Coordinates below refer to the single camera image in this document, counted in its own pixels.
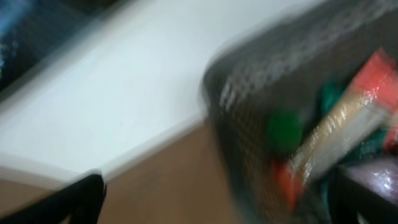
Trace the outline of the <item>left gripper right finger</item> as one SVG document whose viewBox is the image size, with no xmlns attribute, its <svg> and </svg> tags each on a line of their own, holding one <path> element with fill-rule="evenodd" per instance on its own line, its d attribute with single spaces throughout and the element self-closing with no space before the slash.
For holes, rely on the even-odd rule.
<svg viewBox="0 0 398 224">
<path fill-rule="evenodd" d="M 330 181 L 329 212 L 333 224 L 358 223 L 358 214 L 369 223 L 397 224 L 397 205 L 352 179 L 342 168 Z"/>
</svg>

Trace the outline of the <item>red spaghetti packet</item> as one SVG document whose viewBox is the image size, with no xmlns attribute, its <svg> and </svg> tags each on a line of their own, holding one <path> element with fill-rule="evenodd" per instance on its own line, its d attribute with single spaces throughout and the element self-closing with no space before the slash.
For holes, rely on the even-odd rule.
<svg viewBox="0 0 398 224">
<path fill-rule="evenodd" d="M 397 112 L 397 64 L 377 49 L 353 77 L 339 100 L 321 119 L 296 155 L 272 165 L 277 188 L 289 210 L 306 186 Z"/>
</svg>

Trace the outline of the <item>green lid jar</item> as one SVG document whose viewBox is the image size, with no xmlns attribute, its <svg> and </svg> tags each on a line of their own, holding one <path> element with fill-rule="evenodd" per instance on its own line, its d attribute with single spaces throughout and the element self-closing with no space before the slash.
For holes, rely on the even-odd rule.
<svg viewBox="0 0 398 224">
<path fill-rule="evenodd" d="M 296 111 L 279 109 L 271 111 L 266 131 L 273 153 L 287 156 L 299 147 L 303 126 Z"/>
</svg>

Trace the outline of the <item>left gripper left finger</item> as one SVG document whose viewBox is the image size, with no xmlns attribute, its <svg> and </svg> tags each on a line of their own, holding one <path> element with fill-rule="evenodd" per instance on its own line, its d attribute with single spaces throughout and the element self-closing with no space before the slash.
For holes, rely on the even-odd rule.
<svg viewBox="0 0 398 224">
<path fill-rule="evenodd" d="M 1 224 L 54 224 L 67 217 L 70 223 L 97 224 L 106 197 L 100 174 L 85 178 L 1 218 Z"/>
</svg>

